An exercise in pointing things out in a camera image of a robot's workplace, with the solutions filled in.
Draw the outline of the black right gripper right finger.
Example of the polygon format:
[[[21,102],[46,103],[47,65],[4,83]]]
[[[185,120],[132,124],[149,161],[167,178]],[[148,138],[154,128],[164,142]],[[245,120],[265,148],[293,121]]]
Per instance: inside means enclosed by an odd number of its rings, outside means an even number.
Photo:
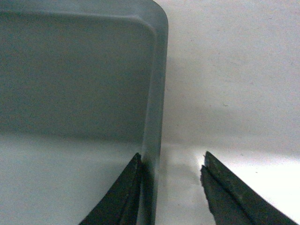
[[[201,185],[217,225],[295,225],[213,154],[206,152]]]

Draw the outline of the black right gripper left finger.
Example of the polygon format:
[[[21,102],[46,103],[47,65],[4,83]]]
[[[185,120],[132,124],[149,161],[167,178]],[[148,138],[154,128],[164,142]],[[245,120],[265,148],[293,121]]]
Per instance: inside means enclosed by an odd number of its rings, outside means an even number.
[[[135,225],[142,180],[141,155],[136,153],[81,225]]]

